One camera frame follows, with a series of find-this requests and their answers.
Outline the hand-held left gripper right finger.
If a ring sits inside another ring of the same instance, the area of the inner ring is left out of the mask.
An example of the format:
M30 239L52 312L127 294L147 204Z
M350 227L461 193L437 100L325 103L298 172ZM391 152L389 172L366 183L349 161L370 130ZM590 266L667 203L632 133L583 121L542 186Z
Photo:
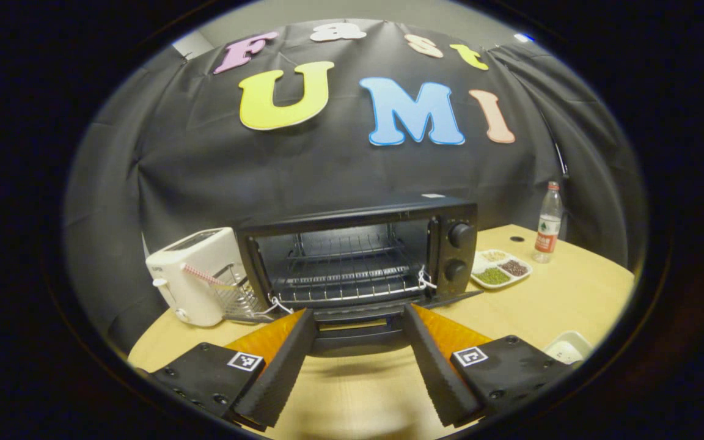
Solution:
M573 371L516 335L492 339L416 304L403 330L445 426L513 412Z

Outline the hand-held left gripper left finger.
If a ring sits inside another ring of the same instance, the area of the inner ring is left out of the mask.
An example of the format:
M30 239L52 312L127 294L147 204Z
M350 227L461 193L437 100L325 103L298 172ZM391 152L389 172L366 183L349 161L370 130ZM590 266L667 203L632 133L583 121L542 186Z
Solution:
M273 428L317 335L315 313L301 309L224 346L198 343L148 379L212 417Z

